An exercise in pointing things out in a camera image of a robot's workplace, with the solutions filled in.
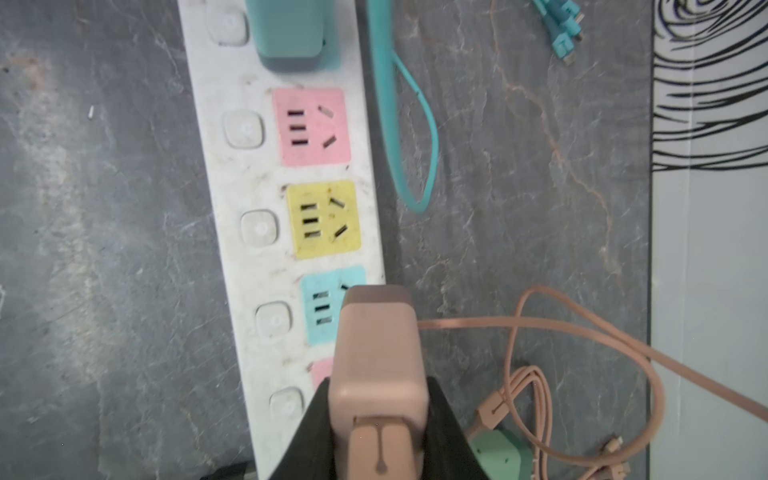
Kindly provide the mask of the small green charger plug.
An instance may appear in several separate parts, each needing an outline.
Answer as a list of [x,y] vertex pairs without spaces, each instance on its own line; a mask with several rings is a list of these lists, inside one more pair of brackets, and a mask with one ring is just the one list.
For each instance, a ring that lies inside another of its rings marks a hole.
[[489,479],[532,478],[532,451],[526,442],[510,430],[482,431],[469,440],[469,445]]

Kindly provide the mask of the pink charger plug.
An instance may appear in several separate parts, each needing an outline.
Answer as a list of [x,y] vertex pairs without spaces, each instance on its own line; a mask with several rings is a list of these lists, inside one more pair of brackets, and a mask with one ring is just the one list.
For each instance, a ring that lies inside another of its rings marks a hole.
[[398,285],[345,294],[328,393],[341,479],[417,479],[429,393],[416,312]]

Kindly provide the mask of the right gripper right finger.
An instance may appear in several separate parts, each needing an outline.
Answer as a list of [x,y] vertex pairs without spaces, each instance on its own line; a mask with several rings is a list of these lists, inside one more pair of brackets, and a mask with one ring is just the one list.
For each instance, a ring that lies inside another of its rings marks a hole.
[[429,405],[424,434],[422,478],[487,479],[434,377],[427,378]]

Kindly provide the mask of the white multicolour power strip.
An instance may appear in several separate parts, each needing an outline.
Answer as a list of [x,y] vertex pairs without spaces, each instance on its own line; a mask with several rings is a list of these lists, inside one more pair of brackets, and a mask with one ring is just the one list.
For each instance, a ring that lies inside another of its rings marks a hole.
[[255,462],[269,478],[333,363],[343,297],[384,280],[356,6],[279,65],[244,1],[179,12]]

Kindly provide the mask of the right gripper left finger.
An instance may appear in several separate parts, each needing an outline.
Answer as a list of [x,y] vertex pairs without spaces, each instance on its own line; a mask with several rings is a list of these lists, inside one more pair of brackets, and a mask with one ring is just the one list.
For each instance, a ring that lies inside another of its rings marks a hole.
[[329,408],[330,379],[318,386],[271,480],[332,480],[336,478],[334,433]]

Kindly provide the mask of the teal charger plug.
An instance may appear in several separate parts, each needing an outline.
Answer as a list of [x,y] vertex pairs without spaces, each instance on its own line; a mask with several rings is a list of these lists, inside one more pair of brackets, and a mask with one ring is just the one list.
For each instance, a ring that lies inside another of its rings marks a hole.
[[336,70],[341,52],[336,7],[328,0],[247,0],[253,43],[270,71]]

